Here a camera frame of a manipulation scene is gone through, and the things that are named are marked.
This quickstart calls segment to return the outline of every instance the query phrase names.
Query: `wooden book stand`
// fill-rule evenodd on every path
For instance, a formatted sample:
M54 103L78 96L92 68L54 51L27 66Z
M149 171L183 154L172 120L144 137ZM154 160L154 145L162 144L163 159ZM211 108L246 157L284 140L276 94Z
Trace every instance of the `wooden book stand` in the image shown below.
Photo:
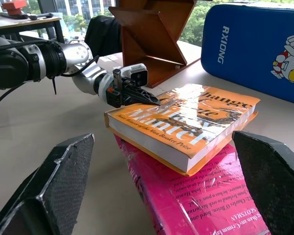
M155 87L200 59L177 44L197 0L120 0L109 7L122 26L123 64L144 63Z

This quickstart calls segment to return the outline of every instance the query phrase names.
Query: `book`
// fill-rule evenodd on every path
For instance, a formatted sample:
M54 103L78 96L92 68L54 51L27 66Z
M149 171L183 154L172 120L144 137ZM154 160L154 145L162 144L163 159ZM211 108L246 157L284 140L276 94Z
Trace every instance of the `book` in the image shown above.
M158 235L269 235L246 187L235 148L226 145L185 177L116 136Z
M198 84L105 113L106 126L165 165L193 175L255 115L259 99Z

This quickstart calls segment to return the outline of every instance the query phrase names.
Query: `pink book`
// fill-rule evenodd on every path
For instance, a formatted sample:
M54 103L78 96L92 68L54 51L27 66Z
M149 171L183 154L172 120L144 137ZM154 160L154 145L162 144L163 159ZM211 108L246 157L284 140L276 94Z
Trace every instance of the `pink book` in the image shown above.
M158 235L269 235L227 145L192 177L182 176L116 136Z

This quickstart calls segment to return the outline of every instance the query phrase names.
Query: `desk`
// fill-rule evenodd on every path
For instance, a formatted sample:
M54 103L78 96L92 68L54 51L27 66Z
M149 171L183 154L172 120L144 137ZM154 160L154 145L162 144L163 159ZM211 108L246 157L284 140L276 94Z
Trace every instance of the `desk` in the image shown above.
M100 65L111 70L118 59ZM154 235L149 215L133 186L122 152L104 125L103 113L112 109L98 96L79 91L67 77L28 83L0 103L0 210L20 183L63 140L94 133L95 145L84 200L73 234ZM187 83L198 83L261 99L257 118L246 131L286 143L294 151L294 104L206 73L198 61L154 89L154 94Z
M60 17L42 18L36 21L31 19L14 20L0 16L0 35L54 27L57 41L64 43L60 20Z

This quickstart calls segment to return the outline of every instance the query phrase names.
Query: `orange book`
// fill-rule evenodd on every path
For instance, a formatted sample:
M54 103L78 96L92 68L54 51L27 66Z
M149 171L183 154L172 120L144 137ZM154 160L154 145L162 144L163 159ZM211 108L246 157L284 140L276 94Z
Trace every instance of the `orange book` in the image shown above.
M106 126L179 173L191 176L256 114L259 99L198 84L158 96L161 106L134 104L105 113Z

